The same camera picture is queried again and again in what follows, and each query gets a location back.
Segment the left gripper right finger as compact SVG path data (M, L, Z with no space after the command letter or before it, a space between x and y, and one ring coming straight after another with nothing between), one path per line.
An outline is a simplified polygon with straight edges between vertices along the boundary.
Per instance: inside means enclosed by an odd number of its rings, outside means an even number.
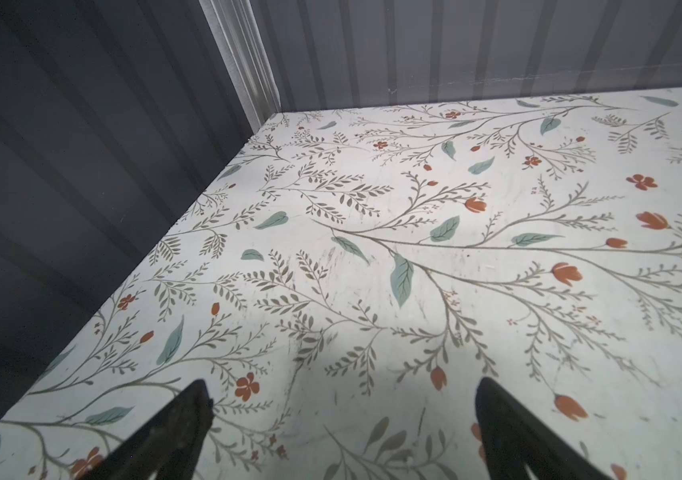
M475 411L492 479L605 479L495 380L484 377Z

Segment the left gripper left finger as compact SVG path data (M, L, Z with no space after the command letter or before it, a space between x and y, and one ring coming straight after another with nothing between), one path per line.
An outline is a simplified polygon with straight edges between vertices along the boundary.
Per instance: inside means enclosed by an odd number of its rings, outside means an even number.
M188 385L86 479L191 479L214 419L205 381Z

